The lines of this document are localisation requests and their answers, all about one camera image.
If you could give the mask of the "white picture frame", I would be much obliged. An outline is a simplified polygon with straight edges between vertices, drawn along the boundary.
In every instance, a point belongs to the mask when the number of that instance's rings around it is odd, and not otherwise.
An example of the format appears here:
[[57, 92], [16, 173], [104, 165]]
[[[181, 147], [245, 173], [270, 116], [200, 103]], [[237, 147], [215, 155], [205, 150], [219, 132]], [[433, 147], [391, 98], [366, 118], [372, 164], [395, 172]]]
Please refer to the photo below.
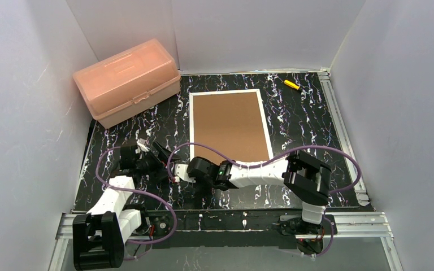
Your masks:
[[214, 163], [222, 158], [210, 146], [238, 161], [268, 160], [274, 156], [259, 89], [225, 90], [189, 95], [190, 157]]

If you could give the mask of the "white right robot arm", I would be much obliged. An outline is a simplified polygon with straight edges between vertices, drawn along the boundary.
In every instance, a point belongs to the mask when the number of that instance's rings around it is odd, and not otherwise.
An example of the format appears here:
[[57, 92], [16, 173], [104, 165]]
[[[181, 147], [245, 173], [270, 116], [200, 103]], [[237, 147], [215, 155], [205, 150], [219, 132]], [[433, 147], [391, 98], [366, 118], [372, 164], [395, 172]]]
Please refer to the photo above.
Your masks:
[[185, 174], [177, 176], [223, 191], [258, 185], [285, 186], [302, 200], [301, 219], [319, 225], [329, 201], [331, 167], [305, 151], [295, 151], [268, 164], [223, 161], [217, 165], [198, 156], [185, 167]]

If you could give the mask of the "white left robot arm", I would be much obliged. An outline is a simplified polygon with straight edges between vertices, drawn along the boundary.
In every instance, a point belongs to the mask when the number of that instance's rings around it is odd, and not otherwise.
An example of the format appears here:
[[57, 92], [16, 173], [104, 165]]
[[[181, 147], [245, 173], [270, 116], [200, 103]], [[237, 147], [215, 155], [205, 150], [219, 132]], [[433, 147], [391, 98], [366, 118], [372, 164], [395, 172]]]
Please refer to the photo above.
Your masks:
[[125, 255], [125, 244], [133, 233], [143, 230], [149, 240], [138, 244], [151, 246], [156, 227], [151, 224], [144, 210], [127, 207], [126, 202], [132, 194], [140, 194], [158, 200], [166, 206], [173, 218], [173, 225], [161, 241], [168, 239], [177, 228], [177, 217], [172, 207], [161, 197], [147, 191], [137, 190], [135, 177], [144, 175], [171, 177], [169, 165], [181, 158], [158, 142], [152, 146], [157, 154], [142, 143], [118, 147], [120, 158], [110, 178], [104, 180], [96, 169], [96, 177], [106, 189], [98, 202], [84, 215], [78, 215], [72, 222], [73, 264], [76, 270], [95, 270], [118, 268]]

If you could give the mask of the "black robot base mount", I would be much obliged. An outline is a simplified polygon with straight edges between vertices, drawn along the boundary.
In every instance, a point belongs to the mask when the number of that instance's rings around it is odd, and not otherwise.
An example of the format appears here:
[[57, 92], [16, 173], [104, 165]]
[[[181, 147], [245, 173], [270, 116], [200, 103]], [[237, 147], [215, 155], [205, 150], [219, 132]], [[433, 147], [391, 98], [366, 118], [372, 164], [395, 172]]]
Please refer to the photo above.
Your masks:
[[300, 209], [177, 210], [177, 228], [154, 249], [180, 247], [277, 247], [295, 249], [315, 234], [284, 234], [281, 224], [301, 216]]

